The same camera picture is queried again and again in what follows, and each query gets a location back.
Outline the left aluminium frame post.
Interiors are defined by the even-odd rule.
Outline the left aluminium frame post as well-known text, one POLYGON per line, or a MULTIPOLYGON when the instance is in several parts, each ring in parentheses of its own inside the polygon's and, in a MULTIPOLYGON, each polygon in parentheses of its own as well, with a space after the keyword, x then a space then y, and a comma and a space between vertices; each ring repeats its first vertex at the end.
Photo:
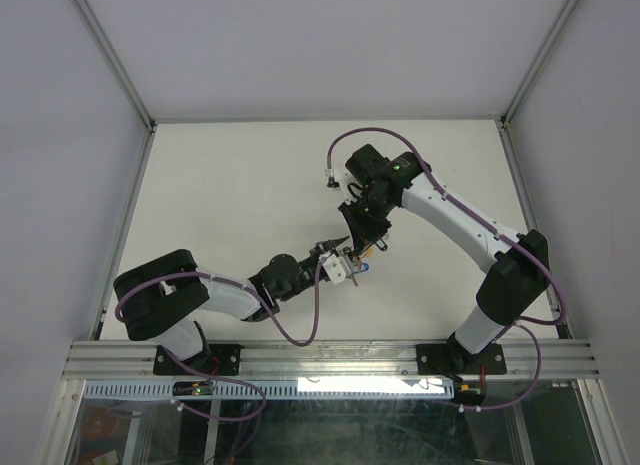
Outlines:
POLYGON ((70 0, 70 2, 79 14, 81 21, 94 41, 106 66, 109 68, 136 116, 144 125, 145 129, 153 133, 156 129, 156 121, 136 89, 89 0, 70 0))

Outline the keyring with yellow handle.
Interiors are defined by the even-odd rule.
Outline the keyring with yellow handle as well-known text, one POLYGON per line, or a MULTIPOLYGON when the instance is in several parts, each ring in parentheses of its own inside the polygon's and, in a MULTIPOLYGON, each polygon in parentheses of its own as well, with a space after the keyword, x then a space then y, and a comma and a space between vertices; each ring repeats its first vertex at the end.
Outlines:
POLYGON ((348 259, 350 261, 350 264, 351 264, 352 273, 353 273, 353 271, 355 269, 357 269, 359 267, 359 264, 361 262, 368 263, 367 259, 369 258, 369 256, 370 256, 370 251, 369 250, 367 250, 367 251, 365 251, 365 252, 363 252, 361 254, 356 254, 354 251, 349 251, 347 253, 347 257, 348 257, 348 259))

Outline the right aluminium frame post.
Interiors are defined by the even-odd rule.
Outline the right aluminium frame post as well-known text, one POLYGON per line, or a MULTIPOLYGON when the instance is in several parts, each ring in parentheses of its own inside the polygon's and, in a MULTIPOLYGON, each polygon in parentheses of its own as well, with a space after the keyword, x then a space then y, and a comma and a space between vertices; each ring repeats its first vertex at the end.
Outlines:
POLYGON ((520 80, 514 95, 500 116, 500 123, 503 128, 508 128, 510 126, 511 122, 524 105, 536 82, 540 79, 547 63, 552 58, 556 48, 559 46, 567 27, 579 10, 583 1, 584 0, 562 1, 558 12, 554 16, 540 45, 536 49, 525 74, 520 80))

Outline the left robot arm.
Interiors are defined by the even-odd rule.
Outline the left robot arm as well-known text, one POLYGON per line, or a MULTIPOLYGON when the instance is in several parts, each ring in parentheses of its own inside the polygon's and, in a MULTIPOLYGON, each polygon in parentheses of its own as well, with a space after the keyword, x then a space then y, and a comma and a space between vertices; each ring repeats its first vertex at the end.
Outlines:
POLYGON ((319 293, 323 282, 341 284, 366 271, 368 265, 349 247, 345 238, 317 243, 298 260, 278 254, 245 280, 207 272, 187 249, 178 249, 116 278, 118 299, 114 312, 131 341, 158 345, 158 374, 177 364, 188 373, 213 373, 221 359, 211 350, 202 326, 190 315, 208 311, 246 323, 275 319, 279 305, 305 291, 319 293))

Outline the aluminium frame post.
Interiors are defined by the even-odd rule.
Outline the aluminium frame post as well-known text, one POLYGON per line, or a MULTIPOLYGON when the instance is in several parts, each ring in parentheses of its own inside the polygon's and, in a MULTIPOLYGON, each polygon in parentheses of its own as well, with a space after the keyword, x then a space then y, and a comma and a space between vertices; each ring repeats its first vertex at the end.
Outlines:
POLYGON ((525 74, 520 80, 514 95, 500 116, 500 123, 503 128, 508 128, 510 126, 511 122, 524 105, 536 82, 540 79, 547 63, 552 58, 556 48, 559 46, 567 27, 579 10, 583 1, 584 0, 562 1, 558 12, 554 16, 540 45, 536 49, 525 74))
POLYGON ((70 0, 70 2, 79 14, 81 21, 94 41, 106 66, 109 68, 136 116, 144 125, 145 129, 153 133, 156 129, 156 121, 136 89, 89 0, 70 0))

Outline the aluminium mounting rail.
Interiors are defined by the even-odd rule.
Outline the aluminium mounting rail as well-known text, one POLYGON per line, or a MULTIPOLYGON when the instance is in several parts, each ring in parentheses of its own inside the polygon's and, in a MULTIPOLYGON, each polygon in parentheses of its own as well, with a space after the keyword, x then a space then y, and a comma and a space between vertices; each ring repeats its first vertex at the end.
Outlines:
MULTIPOLYGON (((323 376, 389 376, 420 378, 442 370, 441 340, 317 341, 301 348, 284 341, 213 341, 214 360, 206 371, 244 380, 284 380, 323 376)), ((120 340, 76 341, 62 376, 71 379, 152 379, 178 376, 181 369, 152 342, 120 340)), ((480 359, 460 372, 471 379, 566 381, 597 379, 590 344, 576 339, 511 339, 489 347, 480 359)))

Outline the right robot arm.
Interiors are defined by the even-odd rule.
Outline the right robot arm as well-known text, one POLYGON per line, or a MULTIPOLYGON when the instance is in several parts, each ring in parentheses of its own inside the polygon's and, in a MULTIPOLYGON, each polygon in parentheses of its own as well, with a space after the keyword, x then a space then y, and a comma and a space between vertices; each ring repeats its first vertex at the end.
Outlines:
POLYGON ((329 173, 328 180, 343 193, 338 209, 356 253, 381 246, 391 227, 389 214, 402 208, 452 240, 484 273, 475 307, 449 336, 444 351, 428 361, 445 374, 471 371, 487 346, 547 289, 542 271, 549 264, 546 238, 535 230, 519 234, 503 228, 435 185, 411 152, 390 160, 367 144, 345 167, 329 173))

